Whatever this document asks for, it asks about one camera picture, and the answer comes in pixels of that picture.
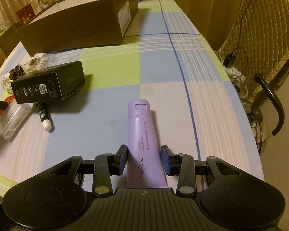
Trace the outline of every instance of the black box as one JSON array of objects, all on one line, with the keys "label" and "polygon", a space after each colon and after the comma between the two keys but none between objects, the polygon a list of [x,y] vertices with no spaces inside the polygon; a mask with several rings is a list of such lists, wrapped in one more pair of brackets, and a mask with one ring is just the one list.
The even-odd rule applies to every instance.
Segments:
[{"label": "black box", "polygon": [[11,83],[16,102],[60,101],[85,83],[81,61],[44,68]]}]

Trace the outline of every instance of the white power strip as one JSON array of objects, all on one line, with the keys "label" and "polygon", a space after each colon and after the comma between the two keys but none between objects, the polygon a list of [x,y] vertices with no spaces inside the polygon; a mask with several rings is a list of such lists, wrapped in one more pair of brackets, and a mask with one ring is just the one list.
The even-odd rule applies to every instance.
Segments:
[{"label": "white power strip", "polygon": [[[225,69],[225,71],[227,72],[227,74],[228,74],[228,76],[230,76],[229,78],[230,78],[230,81],[234,84],[234,85],[236,85],[236,86],[238,86],[239,88],[241,87],[241,85],[243,85],[244,84],[244,82],[245,82],[245,80],[246,80],[246,77],[245,77],[245,75],[242,75],[242,73],[240,72],[240,71],[238,71],[235,67],[231,67],[231,68],[225,68],[224,67],[224,69]],[[236,78],[236,77],[231,77],[232,75],[236,75],[236,76],[239,76],[240,78],[241,78],[241,80],[240,80],[240,78]]]}]

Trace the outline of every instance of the black plug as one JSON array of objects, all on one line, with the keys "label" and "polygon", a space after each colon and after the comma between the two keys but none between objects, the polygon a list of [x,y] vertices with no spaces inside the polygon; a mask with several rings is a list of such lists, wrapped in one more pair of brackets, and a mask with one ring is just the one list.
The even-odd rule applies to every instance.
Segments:
[{"label": "black plug", "polygon": [[225,60],[223,62],[223,66],[225,68],[228,68],[229,65],[233,64],[234,60],[235,60],[235,56],[232,53],[226,55]]}]

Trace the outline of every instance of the checkered tablecloth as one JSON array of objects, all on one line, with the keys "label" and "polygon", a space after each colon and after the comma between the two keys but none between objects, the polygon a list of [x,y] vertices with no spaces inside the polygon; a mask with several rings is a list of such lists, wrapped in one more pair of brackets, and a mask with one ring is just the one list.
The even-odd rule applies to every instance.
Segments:
[{"label": "checkered tablecloth", "polygon": [[[30,59],[18,44],[0,80]],[[50,55],[51,65],[81,60],[84,87],[48,104],[54,129],[43,130],[36,110],[12,142],[0,136],[0,195],[71,156],[94,159],[127,143],[128,102],[150,102],[159,145],[195,159],[221,159],[263,179],[260,158],[233,85],[204,37],[173,0],[144,0],[118,46]],[[8,95],[0,87],[1,99]],[[199,179],[198,190],[204,187]],[[176,187],[176,177],[167,177]],[[125,174],[112,176],[126,185]],[[84,189],[92,189],[86,176]]]}]

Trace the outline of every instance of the chair backrest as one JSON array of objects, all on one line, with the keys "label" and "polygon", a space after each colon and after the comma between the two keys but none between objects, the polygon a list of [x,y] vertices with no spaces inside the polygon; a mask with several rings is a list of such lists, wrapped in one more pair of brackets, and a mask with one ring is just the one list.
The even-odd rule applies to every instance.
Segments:
[{"label": "chair backrest", "polygon": [[[249,0],[243,0],[239,16],[230,35],[219,49],[222,59],[231,53],[238,43],[240,21]],[[261,73],[267,83],[278,74],[289,59],[289,1],[288,0],[251,0],[243,18],[240,47],[234,66],[246,77],[249,101],[253,102],[261,91],[253,81],[255,73]]]}]

